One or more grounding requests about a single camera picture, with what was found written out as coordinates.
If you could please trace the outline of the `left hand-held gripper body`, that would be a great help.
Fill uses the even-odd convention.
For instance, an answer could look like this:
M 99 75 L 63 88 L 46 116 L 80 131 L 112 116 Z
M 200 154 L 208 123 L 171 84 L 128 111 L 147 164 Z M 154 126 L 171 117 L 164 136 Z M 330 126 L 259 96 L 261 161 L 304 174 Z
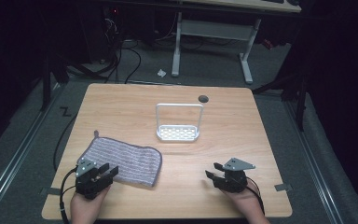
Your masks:
M 88 200 L 93 200 L 96 196 L 110 185 L 104 184 L 99 174 L 100 167 L 95 161 L 81 158 L 76 168 L 76 192 L 83 195 Z

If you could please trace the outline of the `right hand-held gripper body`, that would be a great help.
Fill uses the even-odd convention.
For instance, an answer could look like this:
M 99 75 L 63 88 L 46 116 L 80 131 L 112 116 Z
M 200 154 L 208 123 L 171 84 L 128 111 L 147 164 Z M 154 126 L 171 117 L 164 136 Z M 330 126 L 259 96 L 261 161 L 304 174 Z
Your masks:
M 224 176 L 214 181 L 214 186 L 231 193 L 244 191 L 247 187 L 247 175 L 245 170 L 254 169 L 255 166 L 237 158 L 231 158 L 222 165 L 225 169 L 225 172 L 223 172 Z

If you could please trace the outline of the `grey striped cloth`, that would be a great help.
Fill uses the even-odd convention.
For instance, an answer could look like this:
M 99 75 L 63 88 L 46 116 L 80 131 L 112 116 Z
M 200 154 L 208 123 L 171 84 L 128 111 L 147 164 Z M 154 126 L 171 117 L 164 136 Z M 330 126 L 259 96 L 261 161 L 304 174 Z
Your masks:
M 153 147 L 140 147 L 109 137 L 102 137 L 98 131 L 77 161 L 87 160 L 99 168 L 108 163 L 118 167 L 114 179 L 118 182 L 154 187 L 162 165 L 161 153 Z

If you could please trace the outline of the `black metal stand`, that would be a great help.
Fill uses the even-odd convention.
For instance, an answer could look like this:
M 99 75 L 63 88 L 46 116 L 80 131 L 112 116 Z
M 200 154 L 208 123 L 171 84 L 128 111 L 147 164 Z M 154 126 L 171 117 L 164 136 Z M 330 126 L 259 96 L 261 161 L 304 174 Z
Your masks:
M 282 90 L 281 99 L 284 102 L 296 101 L 295 121 L 300 131 L 304 131 L 303 117 L 305 111 L 306 92 L 310 69 L 306 63 L 282 64 L 277 77 L 270 83 L 252 90 L 253 94 L 260 94 L 268 90 Z
M 65 61 L 62 56 L 51 45 L 46 45 L 43 59 L 43 95 L 41 110 L 45 111 L 51 101 L 51 77 L 54 77 L 59 84 L 66 84 L 69 76 L 66 72 Z

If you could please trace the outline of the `white-framed desk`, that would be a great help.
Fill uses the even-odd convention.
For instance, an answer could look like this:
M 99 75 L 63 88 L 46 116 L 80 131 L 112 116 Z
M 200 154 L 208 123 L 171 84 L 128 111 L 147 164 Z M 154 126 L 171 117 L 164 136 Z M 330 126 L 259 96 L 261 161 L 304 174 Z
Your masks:
M 211 7 L 230 7 L 232 9 L 249 9 L 251 12 L 273 13 L 300 13 L 298 4 L 290 3 L 289 0 L 178 0 L 178 5 L 196 4 Z M 256 35 L 261 23 L 261 17 L 257 16 L 251 24 L 234 24 L 218 21 L 206 21 L 205 19 L 183 19 L 182 13 L 177 13 L 175 49 L 172 58 L 172 76 L 180 74 L 181 61 L 181 37 L 183 35 L 240 40 L 246 42 L 244 52 L 239 54 L 241 69 L 247 84 L 253 83 L 248 57 L 255 42 Z

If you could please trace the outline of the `metal floor rail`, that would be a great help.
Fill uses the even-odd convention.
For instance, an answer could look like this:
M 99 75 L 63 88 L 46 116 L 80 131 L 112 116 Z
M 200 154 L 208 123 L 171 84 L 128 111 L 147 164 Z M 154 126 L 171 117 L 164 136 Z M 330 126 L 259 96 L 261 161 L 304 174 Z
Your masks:
M 292 103 L 282 103 L 286 113 L 288 114 L 292 125 L 296 131 L 296 135 L 301 144 L 302 153 L 304 155 L 305 163 L 309 169 L 310 176 L 314 183 L 314 186 L 318 192 L 319 198 L 323 204 L 325 213 L 331 224 L 344 224 L 342 216 L 337 208 L 336 202 L 333 198 L 330 188 L 328 187 L 325 178 L 321 172 L 321 169 L 315 160 L 315 157 L 311 151 L 311 147 L 307 136 L 303 131 L 300 130 L 296 122 L 296 111 Z
M 50 100 L 43 107 L 41 96 L 43 88 L 42 85 L 37 86 L 10 119 L 7 128 L 0 136 L 0 202 L 28 155 L 34 137 L 52 104 L 64 88 L 64 84 L 54 84 Z

